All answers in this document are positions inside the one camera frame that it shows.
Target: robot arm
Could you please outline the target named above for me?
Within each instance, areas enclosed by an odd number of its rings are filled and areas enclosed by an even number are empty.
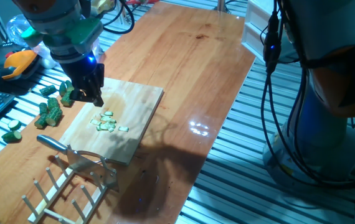
[[[60,63],[75,88],[71,99],[102,106],[100,88],[104,65],[92,52],[94,41],[103,31],[97,18],[84,18],[79,0],[13,0],[29,21],[23,33],[31,47],[42,40],[52,58]]]

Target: cable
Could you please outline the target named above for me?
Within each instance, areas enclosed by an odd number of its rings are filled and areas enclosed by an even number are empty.
[[[131,24],[130,24],[129,29],[124,30],[124,31],[111,30],[111,29],[105,27],[105,26],[107,26],[107,25],[103,25],[103,29],[104,29],[105,31],[110,32],[110,33],[113,33],[113,34],[127,34],[127,33],[131,32],[131,31],[133,30],[134,26],[135,26],[135,17],[133,16],[133,13],[132,13],[132,11],[130,10],[129,6],[125,3],[124,0],[120,0],[120,2],[121,2],[121,4],[122,4],[122,7],[121,7],[120,12],[122,12],[123,8],[125,8],[125,9],[128,11],[129,16],[131,17]]]

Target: orange object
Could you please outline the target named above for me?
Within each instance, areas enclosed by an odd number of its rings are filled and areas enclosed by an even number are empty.
[[[36,55],[37,54],[32,50],[23,50],[10,55],[4,62],[4,68],[14,67],[16,69],[12,74],[5,75],[2,78],[7,80],[20,75],[32,63],[32,61],[34,61]]]

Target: green vegetable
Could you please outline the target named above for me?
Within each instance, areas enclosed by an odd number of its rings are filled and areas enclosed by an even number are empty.
[[[90,123],[91,123],[91,124],[94,124],[94,125],[100,125],[100,124],[101,124],[100,121],[96,121],[95,119],[92,119],[92,120],[90,121]]]
[[[106,122],[111,122],[111,123],[116,123],[116,121],[108,116],[102,116],[100,121],[106,121]]]
[[[52,127],[56,126],[61,116],[63,115],[63,111],[60,108],[53,108],[50,113],[46,116],[46,123]]]
[[[59,88],[60,96],[64,96],[67,92],[67,87],[65,86],[65,82],[62,82]]]
[[[54,85],[47,86],[40,90],[40,93],[44,96],[49,96],[50,94],[55,93],[57,90]]]
[[[63,98],[60,100],[60,102],[64,105],[64,106],[71,106],[73,103],[73,100],[70,99],[70,95],[71,95],[71,91],[68,91]]]
[[[56,98],[51,97],[47,100],[47,107],[49,111],[52,111],[53,108],[60,108],[59,101]]]
[[[128,131],[129,131],[129,128],[128,128],[128,127],[119,127],[118,130],[119,130],[119,131],[126,131],[126,132],[128,132]]]
[[[8,126],[11,131],[15,131],[21,128],[21,122],[18,120],[12,120],[9,122]]]
[[[39,114],[47,114],[49,110],[47,109],[47,104],[46,103],[40,103],[39,104]]]
[[[18,131],[11,131],[2,135],[3,141],[6,143],[16,142],[21,139],[21,133]]]
[[[35,121],[34,123],[35,127],[37,127],[38,129],[44,129],[47,126],[46,117],[47,114],[42,114],[40,118],[38,118],[38,120]]]
[[[74,89],[71,81],[65,81],[65,84],[67,85],[67,91],[72,91]]]

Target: wooden cutting board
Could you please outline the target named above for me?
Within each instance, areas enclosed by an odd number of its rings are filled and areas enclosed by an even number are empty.
[[[105,78],[104,105],[99,108],[86,103],[60,142],[71,144],[73,150],[95,153],[112,162],[129,165],[162,94],[163,89],[159,87]],[[92,119],[99,121],[100,114],[106,111],[114,112],[116,128],[112,133],[97,131],[90,123]],[[120,126],[129,127],[129,131],[119,131]]]

